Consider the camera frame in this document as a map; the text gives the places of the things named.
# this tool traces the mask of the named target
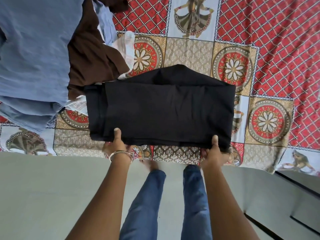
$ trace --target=hand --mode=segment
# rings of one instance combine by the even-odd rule
[[[103,145],[102,151],[104,154],[106,154],[107,157],[109,157],[112,153],[114,153],[115,151],[128,151],[131,152],[132,151],[132,147],[129,147],[127,149],[127,146],[123,143],[123,141],[121,140],[121,130],[119,128],[115,128],[114,129],[114,140],[111,143],[105,143]],[[117,155],[126,155],[125,153],[117,153],[115,156]]]
[[[214,135],[212,137],[212,148],[210,150],[206,149],[205,151],[202,151],[202,156],[204,157],[204,160],[201,163],[201,168],[202,170],[206,170],[210,165],[220,168],[228,161],[230,155],[228,153],[222,154],[220,152],[218,136]]]

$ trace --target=blue jeans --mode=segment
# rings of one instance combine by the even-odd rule
[[[120,240],[156,240],[158,211],[166,174],[149,173],[131,204],[120,231]],[[181,240],[212,240],[208,198],[200,169],[188,165],[183,171],[184,220]]]

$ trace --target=bangle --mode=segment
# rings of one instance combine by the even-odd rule
[[[130,152],[119,150],[119,151],[115,151],[115,152],[111,153],[111,155],[109,156],[110,162],[112,162],[112,160],[111,160],[112,156],[114,156],[117,153],[126,153],[131,158],[131,163],[134,160],[134,157],[132,156],[132,154]]]

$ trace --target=brown garment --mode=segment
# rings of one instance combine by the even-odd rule
[[[98,0],[112,11],[128,9],[127,0]],[[82,18],[68,44],[70,61],[69,100],[84,95],[83,87],[117,79],[129,71],[118,50],[107,46],[98,30],[99,20],[92,0],[84,0]]]

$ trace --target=grey floor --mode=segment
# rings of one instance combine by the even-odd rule
[[[110,162],[102,158],[26,156],[0,153],[0,239],[64,239],[104,178]],[[158,216],[158,239],[180,239],[184,165],[161,163],[166,172]],[[223,173],[240,207],[283,239],[319,239],[292,221],[320,231],[320,201],[264,171],[232,166]],[[320,192],[320,179],[286,172]],[[122,214],[147,177],[138,161],[130,166]],[[256,228],[262,240],[271,239]]]

